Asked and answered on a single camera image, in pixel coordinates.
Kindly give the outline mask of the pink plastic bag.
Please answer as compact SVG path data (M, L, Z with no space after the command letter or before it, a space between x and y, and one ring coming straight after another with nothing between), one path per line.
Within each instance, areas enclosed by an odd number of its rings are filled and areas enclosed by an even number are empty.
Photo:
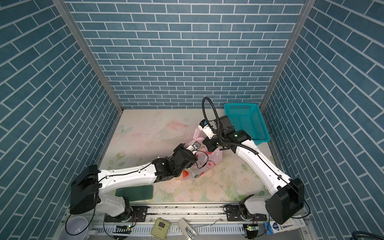
M198 142L201 145L196 151L198 160L193 166L183 170L181 180L187 181L199 178L223 160L223 154L219 151L219 149L214 150L212 153L208 151L207 147L203 144L203 140L205 138L206 135L204 132L199 128L196 128L193 140L188 144L188 146L194 144L195 142Z

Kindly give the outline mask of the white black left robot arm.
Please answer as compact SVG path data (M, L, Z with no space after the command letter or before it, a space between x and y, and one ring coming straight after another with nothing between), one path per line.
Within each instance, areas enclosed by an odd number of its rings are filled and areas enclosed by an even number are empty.
M117 189L151 185L179 177L198 160L198 142L185 147L179 144L170 157L157 158L147 165L119 170L100 170L96 165L85 168L71 182L70 214L91 210L105 213L119 221L131 215L129 200L111 192Z

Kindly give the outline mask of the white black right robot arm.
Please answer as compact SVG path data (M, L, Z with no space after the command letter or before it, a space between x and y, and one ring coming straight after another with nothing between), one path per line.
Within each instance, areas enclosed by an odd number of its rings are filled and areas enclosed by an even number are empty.
M263 153L260 152L252 138L243 130L236 131L228 116L214 121L214 128L209 121L202 120L199 130L206 138L203 144L209 152L217 148L231 150L243 159L260 177L271 194L259 207L255 197L244 200L246 210L250 214L268 214L278 224L284 224L289 219L295 219L296 214L304 208L306 199L305 185L299 179L292 179L278 169Z

